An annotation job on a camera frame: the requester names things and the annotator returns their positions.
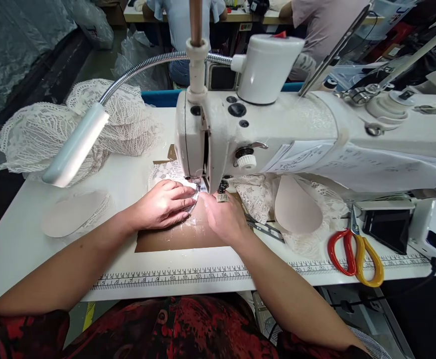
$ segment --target scissors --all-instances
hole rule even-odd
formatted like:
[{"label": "scissors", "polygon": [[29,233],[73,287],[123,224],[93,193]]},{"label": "scissors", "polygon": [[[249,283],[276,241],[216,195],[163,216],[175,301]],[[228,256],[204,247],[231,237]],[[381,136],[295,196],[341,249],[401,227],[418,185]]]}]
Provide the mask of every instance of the scissors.
[{"label": "scissors", "polygon": [[257,229],[258,231],[267,234],[268,236],[277,239],[281,243],[284,242],[283,235],[280,231],[278,231],[276,228],[271,227],[270,225],[266,224],[260,224],[256,222],[249,214],[245,213],[244,216],[246,217],[246,222],[248,223],[248,226]]},{"label": "scissors", "polygon": [[[357,243],[357,255],[355,258],[354,252],[352,251],[352,237],[355,238]],[[344,238],[344,250],[346,252],[347,258],[347,270],[342,268],[341,264],[337,260],[335,253],[336,242],[341,238]],[[364,259],[366,251],[369,253],[376,268],[374,278],[371,281],[367,281],[364,278]],[[349,277],[355,275],[359,282],[361,282],[362,284],[371,288],[377,288],[380,287],[380,285],[384,281],[384,266],[381,259],[377,255],[374,248],[371,247],[371,245],[367,241],[367,238],[360,235],[359,226],[356,219],[355,206],[352,206],[350,228],[347,228],[346,230],[341,232],[337,232],[331,237],[331,239],[327,243],[327,252],[329,253],[332,264],[334,264],[337,270]]]}]

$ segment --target red and yellow scissors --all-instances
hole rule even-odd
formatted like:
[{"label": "red and yellow scissors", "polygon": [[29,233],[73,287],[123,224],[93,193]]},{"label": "red and yellow scissors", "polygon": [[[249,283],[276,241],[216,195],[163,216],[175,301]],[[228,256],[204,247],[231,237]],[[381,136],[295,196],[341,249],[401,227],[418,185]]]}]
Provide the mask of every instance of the red and yellow scissors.
[{"label": "red and yellow scissors", "polygon": [[[356,257],[354,257],[354,252],[352,250],[352,237],[356,239]],[[342,268],[341,264],[337,260],[335,253],[336,242],[341,238],[344,238],[344,250],[346,252],[347,258],[347,270]],[[374,278],[371,281],[368,281],[364,278],[364,260],[366,251],[369,253],[375,266]],[[359,282],[361,282],[362,284],[368,287],[377,288],[380,287],[380,285],[384,281],[384,266],[382,264],[381,258],[377,255],[374,248],[371,247],[371,245],[367,241],[367,238],[360,235],[354,206],[352,206],[350,228],[347,228],[345,231],[337,232],[331,237],[331,239],[327,243],[327,252],[329,253],[332,264],[334,264],[337,270],[349,277],[355,275]]]}]

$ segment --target black cable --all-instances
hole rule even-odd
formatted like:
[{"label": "black cable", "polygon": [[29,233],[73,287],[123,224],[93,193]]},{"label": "black cable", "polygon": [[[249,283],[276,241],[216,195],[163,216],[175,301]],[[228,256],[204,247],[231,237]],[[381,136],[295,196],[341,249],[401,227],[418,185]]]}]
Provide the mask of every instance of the black cable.
[{"label": "black cable", "polygon": [[339,55],[340,57],[344,57],[344,56],[347,55],[348,53],[353,52],[355,49],[357,49],[360,45],[362,45],[362,44],[364,43],[364,41],[367,39],[367,37],[371,34],[372,30],[374,30],[374,28],[376,27],[377,19],[379,18],[379,15],[377,15],[377,13],[374,12],[374,11],[370,11],[369,13],[371,13],[371,12],[372,12],[372,13],[374,14],[374,16],[376,17],[376,19],[374,20],[374,25],[372,25],[371,30],[367,33],[366,37],[363,38],[362,41],[361,41],[360,43],[357,44],[357,46],[356,46],[355,48],[349,50],[348,52],[346,52],[346,53],[343,54],[343,55]]},{"label": "black cable", "polygon": [[273,336],[274,329],[276,329],[276,326],[277,326],[277,325],[278,325],[278,323],[275,322],[274,325],[273,325],[273,327],[271,328],[271,331],[269,332],[269,337],[268,337],[268,339],[271,339],[271,337]]},{"label": "black cable", "polygon": [[366,303],[370,303],[370,302],[376,302],[376,301],[380,301],[382,299],[396,298],[396,297],[400,297],[400,296],[409,294],[410,292],[413,292],[414,290],[424,286],[425,284],[430,282],[433,277],[436,276],[436,258],[435,257],[431,258],[431,265],[432,265],[431,273],[423,281],[419,282],[418,284],[416,284],[413,287],[410,287],[407,290],[404,290],[403,292],[400,292],[400,293],[397,293],[397,294],[394,294],[394,295],[390,295],[390,296],[381,296],[381,297],[370,298],[370,299],[362,300],[362,301],[359,301],[359,302],[349,303],[347,301],[342,301],[340,304],[332,304],[331,307],[333,307],[333,308],[343,307],[343,306],[352,307],[352,306],[355,306],[355,305],[366,304]]}]

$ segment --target lace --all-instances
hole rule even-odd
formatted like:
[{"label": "lace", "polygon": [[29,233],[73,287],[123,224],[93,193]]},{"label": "lace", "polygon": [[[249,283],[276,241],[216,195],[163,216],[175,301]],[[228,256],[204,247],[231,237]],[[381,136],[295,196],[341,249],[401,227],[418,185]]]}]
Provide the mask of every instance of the lace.
[{"label": "lace", "polygon": [[271,181],[274,178],[274,174],[260,174],[230,179],[250,216],[261,224],[266,224],[273,207]]},{"label": "lace", "polygon": [[[173,180],[180,182],[184,186],[191,187],[195,190],[193,199],[198,200],[198,195],[201,191],[201,181],[190,183],[184,179],[184,172],[178,161],[170,161],[164,164],[154,165],[151,174],[148,177],[148,191],[152,189],[161,180]],[[183,210],[191,213],[196,204],[186,207]]]},{"label": "lace", "polygon": [[[88,108],[112,83],[103,79],[81,82],[68,96],[67,106],[39,102],[17,111],[0,131],[0,151],[6,159],[0,170],[41,180]],[[110,153],[140,156],[161,141],[162,124],[153,120],[138,87],[124,84],[105,108],[109,123],[69,186],[97,173]]]},{"label": "lace", "polygon": [[[322,259],[322,242],[329,239],[329,233],[345,230],[339,219],[349,212],[349,208],[337,193],[326,186],[294,176],[301,187],[315,200],[322,211],[321,226],[311,234],[298,235],[280,228],[287,245],[297,254],[314,260]],[[251,217],[261,224],[269,219],[274,210],[276,192],[280,177],[266,173],[247,175],[230,180],[239,193]]]}]

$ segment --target ruler markings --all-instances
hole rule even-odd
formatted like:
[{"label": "ruler markings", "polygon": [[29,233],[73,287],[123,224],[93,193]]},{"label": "ruler markings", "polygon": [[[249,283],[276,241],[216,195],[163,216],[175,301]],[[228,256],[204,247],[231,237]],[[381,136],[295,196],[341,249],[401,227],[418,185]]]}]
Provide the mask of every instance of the ruler markings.
[{"label": "ruler markings", "polygon": [[[407,256],[381,256],[385,269],[401,269],[430,266],[429,260],[419,253]],[[345,259],[339,259],[341,265],[346,265]],[[288,262],[301,275],[325,275],[339,273],[330,260]],[[364,271],[374,270],[374,263],[365,258]],[[102,289],[140,288],[151,286],[167,286],[196,283],[213,283],[223,281],[239,281],[252,279],[243,264],[232,266],[214,266],[198,268],[179,268],[165,270],[150,270],[136,272],[104,273],[92,291]]]}]

